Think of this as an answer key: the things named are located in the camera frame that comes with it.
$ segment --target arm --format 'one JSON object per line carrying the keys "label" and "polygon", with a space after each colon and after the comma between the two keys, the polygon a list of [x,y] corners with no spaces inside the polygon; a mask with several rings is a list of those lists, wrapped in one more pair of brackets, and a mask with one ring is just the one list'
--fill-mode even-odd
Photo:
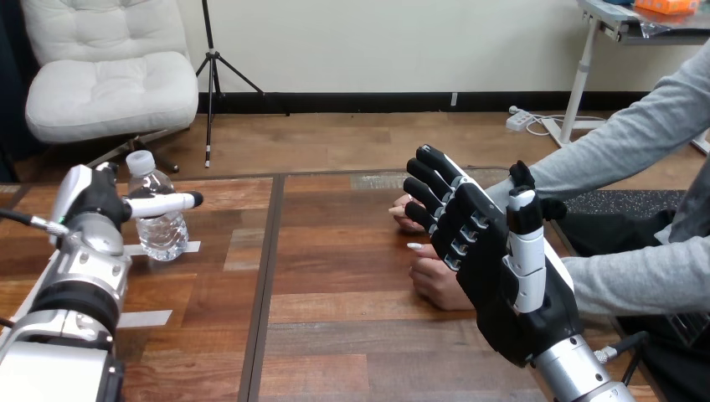
{"label": "arm", "polygon": [[563,259],[581,312],[638,315],[710,310],[710,237]]}
{"label": "arm", "polygon": [[[572,198],[648,168],[710,127],[710,41],[641,101],[530,167],[541,197]],[[505,206],[510,180],[488,189]]]}

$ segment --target black cable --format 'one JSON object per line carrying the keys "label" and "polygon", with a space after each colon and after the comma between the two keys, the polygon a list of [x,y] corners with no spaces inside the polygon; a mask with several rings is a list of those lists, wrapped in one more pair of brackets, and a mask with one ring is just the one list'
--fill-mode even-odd
{"label": "black cable", "polygon": [[3,327],[12,328],[15,326],[15,323],[10,320],[6,320],[5,318],[0,317],[0,325],[2,325]]}
{"label": "black cable", "polygon": [[32,221],[32,215],[23,214],[21,212],[13,211],[11,209],[0,208],[0,218],[7,218],[19,222],[21,224],[30,225]]}
{"label": "black cable", "polygon": [[636,349],[636,353],[634,354],[633,359],[631,359],[631,361],[629,362],[629,366],[624,372],[624,377],[621,379],[621,382],[624,383],[624,385],[627,387],[629,386],[629,382],[631,381],[631,376],[634,375],[636,368],[639,367],[639,363],[641,362],[642,349],[642,346],[639,346]]}
{"label": "black cable", "polygon": [[619,342],[610,345],[612,348],[616,349],[618,354],[622,354],[627,350],[630,350],[636,346],[641,345],[648,338],[648,332],[640,331],[629,337],[621,339]]}

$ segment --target white wall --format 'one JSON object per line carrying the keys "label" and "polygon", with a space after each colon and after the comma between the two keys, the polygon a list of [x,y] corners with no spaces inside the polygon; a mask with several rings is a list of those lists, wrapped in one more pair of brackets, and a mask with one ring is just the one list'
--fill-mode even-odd
{"label": "white wall", "polygon": [[[199,0],[178,0],[197,68]],[[267,92],[570,90],[586,25],[574,0],[210,0],[217,50]],[[650,90],[696,47],[599,36],[590,90]],[[224,91],[250,88],[220,69]],[[207,75],[200,77],[207,89]]]}

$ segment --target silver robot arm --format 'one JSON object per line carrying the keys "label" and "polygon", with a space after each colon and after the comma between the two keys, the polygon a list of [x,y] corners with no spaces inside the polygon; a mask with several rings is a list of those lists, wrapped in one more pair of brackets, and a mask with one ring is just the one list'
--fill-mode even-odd
{"label": "silver robot arm", "polygon": [[[491,347],[518,367],[529,366],[550,400],[633,401],[597,358],[608,360],[604,354],[595,355],[582,338],[572,279],[544,239],[534,188],[513,189],[504,214],[433,147],[420,147],[407,171],[413,177],[404,191],[424,207],[409,203],[405,213],[429,232],[437,255],[456,271]],[[529,181],[534,184],[532,176]]]}
{"label": "silver robot arm", "polygon": [[114,352],[131,258],[124,253],[121,223],[201,203],[199,193],[120,198],[116,166],[104,163],[69,171],[49,221],[3,211],[50,233],[58,249],[28,313],[0,345],[3,398],[122,400],[124,366]]}

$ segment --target water bottle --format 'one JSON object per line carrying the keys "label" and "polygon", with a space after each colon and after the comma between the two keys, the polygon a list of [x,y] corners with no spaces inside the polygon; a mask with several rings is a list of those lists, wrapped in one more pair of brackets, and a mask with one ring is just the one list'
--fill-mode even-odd
{"label": "water bottle", "polygon": [[[149,151],[135,151],[126,157],[131,181],[129,197],[175,193],[170,179],[158,170]],[[158,261],[175,260],[188,247],[188,227],[183,214],[170,212],[153,218],[136,219],[138,238],[146,254]]]}

